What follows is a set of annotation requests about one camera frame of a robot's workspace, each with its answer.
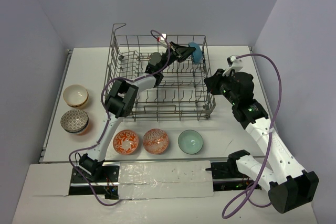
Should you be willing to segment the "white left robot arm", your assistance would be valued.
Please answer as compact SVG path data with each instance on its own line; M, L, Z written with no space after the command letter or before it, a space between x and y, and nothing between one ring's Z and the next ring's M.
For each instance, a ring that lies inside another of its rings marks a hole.
M107 113L103 132L97 143L88 148L79 160L79 169L84 177L97 181L102 176L102 164L111 139L124 118L133 110L138 93L156 88L162 81L162 71L174 62L183 62L196 50L170 42L165 53L150 54L145 73L135 80L118 77L109 81L102 91L103 107Z

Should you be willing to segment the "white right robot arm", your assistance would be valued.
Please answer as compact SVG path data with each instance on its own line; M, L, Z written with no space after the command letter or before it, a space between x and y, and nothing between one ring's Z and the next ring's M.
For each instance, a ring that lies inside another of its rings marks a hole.
M254 99L253 76L234 70L228 75L224 72L218 69L204 80L207 90L228 100L234 118L255 140L271 167L261 172L262 164L247 151L241 150L229 155L229 174L233 177L244 174L257 180L259 186L267 191L271 205L281 214L311 202L319 178L314 171L308 172L298 163L271 127L266 110Z

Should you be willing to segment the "pale green bowl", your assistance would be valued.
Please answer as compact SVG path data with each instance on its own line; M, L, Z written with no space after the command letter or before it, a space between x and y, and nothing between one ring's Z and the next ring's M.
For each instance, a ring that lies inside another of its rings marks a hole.
M203 148L203 138L195 130L185 130L178 137L178 145L182 152L186 154L197 154Z

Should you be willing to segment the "orange geometric pattern bowl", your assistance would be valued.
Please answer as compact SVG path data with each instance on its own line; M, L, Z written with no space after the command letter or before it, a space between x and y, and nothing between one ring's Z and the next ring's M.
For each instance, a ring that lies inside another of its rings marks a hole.
M151 129L142 139L144 149L150 154L162 154L169 146L169 137L164 130Z

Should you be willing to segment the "orange floral pattern bowl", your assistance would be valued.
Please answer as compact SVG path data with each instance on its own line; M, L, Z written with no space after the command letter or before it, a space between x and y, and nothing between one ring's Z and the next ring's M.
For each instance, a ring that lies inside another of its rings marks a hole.
M139 137L132 130L122 130L113 138L113 148L121 155L129 155L137 150Z

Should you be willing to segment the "white taped sheet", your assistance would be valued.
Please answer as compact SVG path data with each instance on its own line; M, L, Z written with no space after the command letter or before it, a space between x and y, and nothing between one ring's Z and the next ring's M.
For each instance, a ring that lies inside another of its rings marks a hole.
M120 199L203 198L214 195L209 161L120 164Z

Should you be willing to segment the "white bowl orange rim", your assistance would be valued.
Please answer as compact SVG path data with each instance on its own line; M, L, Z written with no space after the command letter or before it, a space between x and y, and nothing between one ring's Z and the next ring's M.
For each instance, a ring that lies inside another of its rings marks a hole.
M73 108L84 105L89 98L87 89L79 84L73 84L65 88L63 91L63 99L65 103Z

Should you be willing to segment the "black mounting rail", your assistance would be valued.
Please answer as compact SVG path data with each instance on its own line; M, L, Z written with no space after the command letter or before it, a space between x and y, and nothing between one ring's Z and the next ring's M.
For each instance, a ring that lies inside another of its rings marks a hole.
M232 191L245 190L251 186L253 181L243 174L235 175L229 170L227 162L213 162L209 168L205 169L212 175L213 191ZM94 192L99 196L104 196L105 199L119 199L119 165L107 165L102 169L101 175L96 182L92 183ZM72 170L70 179L69 195L92 195L93 191L83 179L83 177Z

